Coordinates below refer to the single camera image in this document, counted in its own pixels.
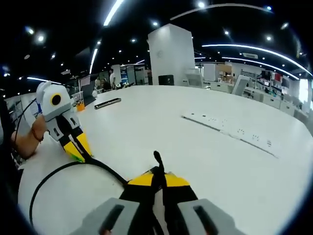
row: white desk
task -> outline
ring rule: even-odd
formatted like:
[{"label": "white desk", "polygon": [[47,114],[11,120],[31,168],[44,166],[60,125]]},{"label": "white desk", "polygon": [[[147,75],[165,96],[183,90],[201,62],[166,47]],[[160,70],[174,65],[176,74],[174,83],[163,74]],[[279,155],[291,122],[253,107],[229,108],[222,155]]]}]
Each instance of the white desk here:
[{"label": "white desk", "polygon": [[[313,138],[295,118],[240,96],[177,86],[130,87],[99,94],[96,102],[116,97],[122,101],[99,110],[91,104],[79,119],[95,157],[124,178],[157,165],[153,151],[158,150],[165,171],[188,180],[199,198],[230,214],[248,235],[279,233],[298,209],[312,174]],[[280,158],[182,119],[186,111],[237,120],[280,144]],[[20,184],[19,204],[26,217],[37,184],[67,162],[61,147],[45,136]],[[100,169],[66,169],[40,189],[34,225],[45,235],[68,234],[88,212],[121,191]]]}]

